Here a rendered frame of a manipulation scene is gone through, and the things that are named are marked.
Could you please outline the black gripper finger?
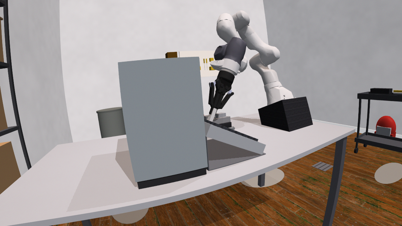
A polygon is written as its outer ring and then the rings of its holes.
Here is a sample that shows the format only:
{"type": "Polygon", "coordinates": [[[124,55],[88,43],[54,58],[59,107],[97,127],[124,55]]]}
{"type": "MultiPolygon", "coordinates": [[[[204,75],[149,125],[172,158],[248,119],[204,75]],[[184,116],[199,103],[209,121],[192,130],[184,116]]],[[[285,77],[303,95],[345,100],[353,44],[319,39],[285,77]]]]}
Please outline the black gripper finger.
{"type": "Polygon", "coordinates": [[[209,83],[210,90],[209,90],[209,102],[208,102],[208,104],[211,107],[209,115],[208,115],[208,118],[207,118],[207,120],[209,120],[209,121],[212,120],[213,114],[215,112],[215,107],[217,105],[217,101],[219,99],[220,93],[221,93],[222,88],[224,86],[224,84],[221,83],[219,91],[217,91],[217,90],[215,91],[215,84],[216,84],[216,82],[209,83]],[[215,91],[215,96],[214,96],[214,91],[215,91]]]}
{"type": "Polygon", "coordinates": [[[228,89],[228,86],[225,86],[224,91],[222,93],[220,93],[219,99],[217,101],[217,105],[215,107],[215,112],[214,112],[212,120],[211,120],[212,122],[213,122],[213,119],[214,119],[214,117],[216,115],[217,109],[222,109],[224,107],[224,105],[226,104],[226,102],[230,99],[230,96],[234,95],[234,92],[232,92],[231,89],[230,89],[227,92],[227,95],[224,97],[227,89],[228,89]],[[224,97],[224,99],[223,99],[223,97],[224,97]]]}

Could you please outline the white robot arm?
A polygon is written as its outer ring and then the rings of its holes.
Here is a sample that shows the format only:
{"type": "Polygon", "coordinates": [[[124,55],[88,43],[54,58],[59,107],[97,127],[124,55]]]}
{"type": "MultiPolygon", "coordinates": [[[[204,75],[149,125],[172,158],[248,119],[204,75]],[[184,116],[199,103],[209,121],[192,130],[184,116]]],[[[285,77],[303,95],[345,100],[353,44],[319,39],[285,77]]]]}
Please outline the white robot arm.
{"type": "Polygon", "coordinates": [[[249,60],[249,65],[262,77],[267,105],[283,99],[295,98],[292,92],[279,82],[276,71],[268,68],[269,64],[280,58],[280,51],[264,43],[249,23],[248,14],[242,10],[232,16],[227,13],[219,16],[216,26],[217,35],[227,44],[217,47],[214,53],[215,61],[211,61],[210,65],[214,70],[227,71],[236,76],[247,68],[246,47],[256,50],[259,53],[249,60]]]}

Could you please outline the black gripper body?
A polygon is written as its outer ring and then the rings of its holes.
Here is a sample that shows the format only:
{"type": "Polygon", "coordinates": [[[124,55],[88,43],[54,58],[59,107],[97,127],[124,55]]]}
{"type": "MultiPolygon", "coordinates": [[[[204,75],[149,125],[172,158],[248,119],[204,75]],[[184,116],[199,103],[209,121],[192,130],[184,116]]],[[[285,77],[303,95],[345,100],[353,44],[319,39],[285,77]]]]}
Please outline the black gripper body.
{"type": "Polygon", "coordinates": [[[234,78],[235,78],[235,76],[232,73],[229,73],[229,72],[223,71],[223,70],[219,71],[217,79],[215,80],[216,81],[216,84],[215,84],[216,90],[219,91],[220,84],[222,83],[222,84],[224,84],[224,86],[222,88],[221,93],[224,91],[225,86],[228,86],[228,89],[226,91],[226,92],[228,92],[231,89],[234,78]]]}

